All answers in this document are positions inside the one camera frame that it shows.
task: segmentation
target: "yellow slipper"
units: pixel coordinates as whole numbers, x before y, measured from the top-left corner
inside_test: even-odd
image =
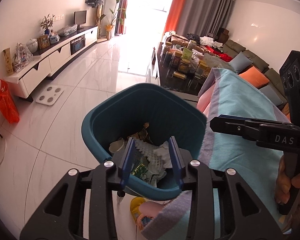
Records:
[[[137,221],[138,216],[141,215],[141,212],[139,211],[139,207],[144,202],[146,202],[146,200],[142,197],[135,197],[130,202],[130,212],[135,222]]]

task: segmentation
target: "orange curtain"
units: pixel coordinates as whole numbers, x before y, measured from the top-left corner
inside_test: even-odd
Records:
[[[170,30],[176,30],[185,1],[186,0],[172,0],[163,33],[168,32]]]

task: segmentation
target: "blue trash can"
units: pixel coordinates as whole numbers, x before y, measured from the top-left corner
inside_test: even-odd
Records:
[[[82,122],[82,138],[94,157],[111,159],[110,143],[141,131],[144,123],[152,142],[159,146],[171,136],[180,148],[196,159],[202,145],[206,117],[183,99],[157,85],[142,83],[129,87],[92,109]],[[130,175],[125,192],[152,200],[170,200],[181,190],[172,169],[153,187]]]

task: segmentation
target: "computer monitor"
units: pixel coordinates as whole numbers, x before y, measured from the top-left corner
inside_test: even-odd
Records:
[[[78,25],[78,30],[83,29],[83,27],[80,27],[80,25],[85,24],[86,22],[87,22],[87,11],[74,12],[74,24]]]

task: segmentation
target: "silver bolt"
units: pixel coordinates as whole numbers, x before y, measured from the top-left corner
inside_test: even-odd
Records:
[[[113,161],[106,161],[103,165],[105,167],[109,168],[109,167],[112,167],[114,165],[114,162]]]
[[[197,166],[200,165],[200,162],[197,161],[197,160],[192,160],[192,161],[190,161],[190,164],[191,164],[192,166],[194,166],[194,167],[197,167]]]
[[[230,168],[230,169],[227,169],[227,173],[229,175],[234,175],[236,173],[236,171],[235,171],[235,169]]]
[[[69,174],[70,176],[74,176],[74,175],[76,175],[77,173],[78,173],[78,171],[77,171],[76,169],[71,169],[71,170],[68,171],[68,174]]]

